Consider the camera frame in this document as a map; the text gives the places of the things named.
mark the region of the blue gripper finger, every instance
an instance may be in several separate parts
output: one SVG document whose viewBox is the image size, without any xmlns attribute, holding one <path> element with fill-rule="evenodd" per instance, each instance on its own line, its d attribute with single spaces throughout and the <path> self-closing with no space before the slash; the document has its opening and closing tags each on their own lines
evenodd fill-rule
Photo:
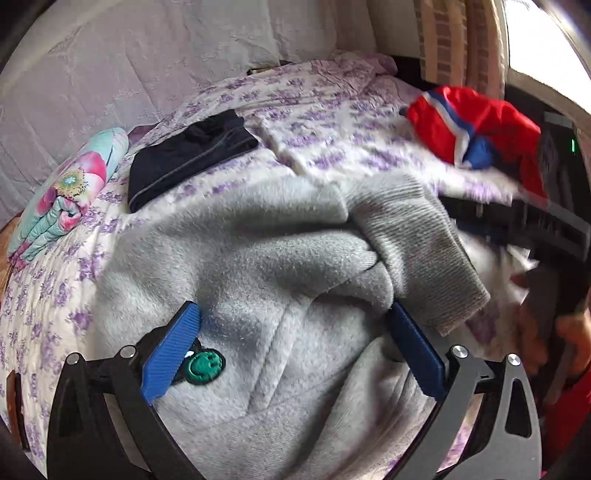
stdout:
<svg viewBox="0 0 591 480">
<path fill-rule="evenodd" d="M 445 364 L 423 331 L 397 301 L 386 314 L 386 323 L 423 393 L 442 400 L 447 394 Z"/>
<path fill-rule="evenodd" d="M 142 367 L 141 390 L 149 405 L 166 393 L 200 329 L 199 306 L 186 301 L 168 323 L 164 338 Z"/>
</svg>

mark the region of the gray hoodie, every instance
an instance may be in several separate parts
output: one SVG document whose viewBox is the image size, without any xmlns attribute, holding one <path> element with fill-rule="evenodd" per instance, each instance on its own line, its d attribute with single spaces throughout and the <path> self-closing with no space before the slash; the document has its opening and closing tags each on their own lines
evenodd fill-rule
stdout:
<svg viewBox="0 0 591 480">
<path fill-rule="evenodd" d="M 402 453 L 433 406 L 385 333 L 392 302 L 447 333 L 488 298 L 437 198 L 393 172 L 260 183 L 128 231 L 93 314 L 112 356 L 200 305 L 226 368 L 155 406 L 208 480 L 346 480 Z"/>
</svg>

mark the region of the red jacket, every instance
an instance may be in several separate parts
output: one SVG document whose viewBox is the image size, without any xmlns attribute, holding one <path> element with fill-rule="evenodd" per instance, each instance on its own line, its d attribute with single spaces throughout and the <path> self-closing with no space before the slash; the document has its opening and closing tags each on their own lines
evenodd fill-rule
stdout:
<svg viewBox="0 0 591 480">
<path fill-rule="evenodd" d="M 545 197 L 538 170 L 540 127 L 510 103 L 468 87 L 439 87 L 409 106 L 407 118 L 443 161 L 474 169 L 516 163 L 525 189 Z"/>
<path fill-rule="evenodd" d="M 553 463 L 569 446 L 591 413 L 591 369 L 566 390 L 554 405 L 545 408 L 545 460 Z"/>
</svg>

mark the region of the window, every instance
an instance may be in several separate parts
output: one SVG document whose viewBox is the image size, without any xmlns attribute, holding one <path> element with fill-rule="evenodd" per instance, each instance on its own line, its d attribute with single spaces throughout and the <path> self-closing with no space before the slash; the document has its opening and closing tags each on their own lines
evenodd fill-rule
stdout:
<svg viewBox="0 0 591 480">
<path fill-rule="evenodd" d="M 591 78 L 560 27 L 532 0 L 505 0 L 509 66 L 591 114 Z"/>
</svg>

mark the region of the human hand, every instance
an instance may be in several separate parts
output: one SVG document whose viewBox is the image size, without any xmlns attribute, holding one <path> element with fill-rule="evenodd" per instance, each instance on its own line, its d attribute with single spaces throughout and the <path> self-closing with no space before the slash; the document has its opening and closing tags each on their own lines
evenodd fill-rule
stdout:
<svg viewBox="0 0 591 480">
<path fill-rule="evenodd" d="M 527 288 L 525 274 L 513 275 L 511 281 L 518 287 Z M 573 313 L 556 319 L 556 333 L 572 343 L 576 354 L 569 368 L 569 376 L 578 377 L 591 363 L 591 313 L 589 297 L 583 313 Z M 527 302 L 516 307 L 519 330 L 519 356 L 528 375 L 537 375 L 540 367 L 548 362 L 548 348 L 538 337 L 538 322 L 527 308 Z"/>
</svg>

